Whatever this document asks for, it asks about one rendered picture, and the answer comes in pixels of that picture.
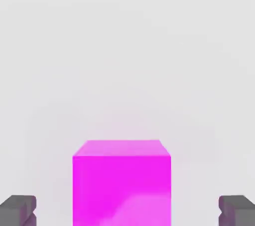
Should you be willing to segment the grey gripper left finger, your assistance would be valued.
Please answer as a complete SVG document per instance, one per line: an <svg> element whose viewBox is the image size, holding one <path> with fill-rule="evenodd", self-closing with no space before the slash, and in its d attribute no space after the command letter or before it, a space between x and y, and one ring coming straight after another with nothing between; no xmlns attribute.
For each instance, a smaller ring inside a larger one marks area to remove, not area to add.
<svg viewBox="0 0 255 226"><path fill-rule="evenodd" d="M36 197L11 195L0 204L0 226L37 226Z"/></svg>

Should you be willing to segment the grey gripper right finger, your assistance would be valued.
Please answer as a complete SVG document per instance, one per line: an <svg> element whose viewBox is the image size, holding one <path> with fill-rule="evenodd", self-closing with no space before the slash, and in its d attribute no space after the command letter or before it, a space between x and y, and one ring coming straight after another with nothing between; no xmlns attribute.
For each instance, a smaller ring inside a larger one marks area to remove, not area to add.
<svg viewBox="0 0 255 226"><path fill-rule="evenodd" d="M219 197L219 226L255 226L255 204L243 195Z"/></svg>

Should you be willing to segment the small magenta cube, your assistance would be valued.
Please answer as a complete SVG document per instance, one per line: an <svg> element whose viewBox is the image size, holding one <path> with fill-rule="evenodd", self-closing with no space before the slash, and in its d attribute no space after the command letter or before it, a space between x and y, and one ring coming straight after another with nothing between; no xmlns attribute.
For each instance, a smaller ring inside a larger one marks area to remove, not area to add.
<svg viewBox="0 0 255 226"><path fill-rule="evenodd" d="M90 140L72 167L73 226L171 226L171 156L159 140Z"/></svg>

